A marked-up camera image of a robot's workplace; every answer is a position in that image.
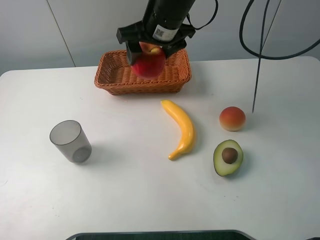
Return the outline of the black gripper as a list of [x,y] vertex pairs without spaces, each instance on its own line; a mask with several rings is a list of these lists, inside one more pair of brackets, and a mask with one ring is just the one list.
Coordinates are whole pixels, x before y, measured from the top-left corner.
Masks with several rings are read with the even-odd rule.
[[152,26],[148,31],[143,21],[117,29],[116,37],[120,44],[125,43],[128,63],[132,66],[143,53],[139,42],[163,47],[165,59],[187,46],[185,38],[192,38],[195,28],[182,24],[179,29],[168,29],[160,24]]

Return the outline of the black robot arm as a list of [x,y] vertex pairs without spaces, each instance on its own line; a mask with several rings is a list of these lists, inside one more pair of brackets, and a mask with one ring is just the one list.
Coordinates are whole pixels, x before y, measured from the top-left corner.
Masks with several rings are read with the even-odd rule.
[[193,0],[149,0],[141,21],[118,28],[116,37],[126,46],[129,65],[142,55],[140,42],[162,47],[166,58],[184,49],[185,38],[196,33],[193,26],[183,23],[193,4]]

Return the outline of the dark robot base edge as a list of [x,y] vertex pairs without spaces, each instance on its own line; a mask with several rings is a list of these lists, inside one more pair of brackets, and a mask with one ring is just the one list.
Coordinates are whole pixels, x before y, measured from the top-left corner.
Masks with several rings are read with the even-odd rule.
[[237,231],[167,231],[133,233],[79,233],[68,240],[253,240]]

